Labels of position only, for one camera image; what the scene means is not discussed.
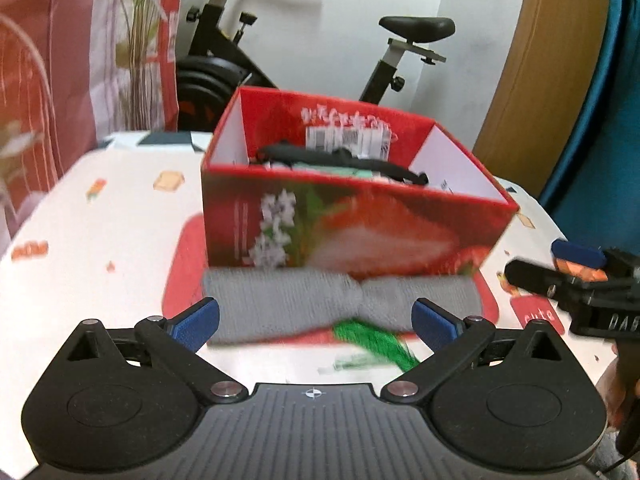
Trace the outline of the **person right hand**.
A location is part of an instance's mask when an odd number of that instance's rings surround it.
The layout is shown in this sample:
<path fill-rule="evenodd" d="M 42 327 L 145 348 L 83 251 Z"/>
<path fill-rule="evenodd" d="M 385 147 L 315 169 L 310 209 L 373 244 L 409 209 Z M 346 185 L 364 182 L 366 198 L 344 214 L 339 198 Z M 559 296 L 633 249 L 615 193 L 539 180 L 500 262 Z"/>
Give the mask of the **person right hand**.
<path fill-rule="evenodd" d="M 639 383 L 636 382 L 634 388 L 631 388 L 620 377 L 618 350 L 615 342 L 612 343 L 612 352 L 615 354 L 615 358 L 608 364 L 596 383 L 596 388 L 606 408 L 608 430 L 610 431 L 620 430 L 629 417 L 634 400 L 639 397 Z"/>

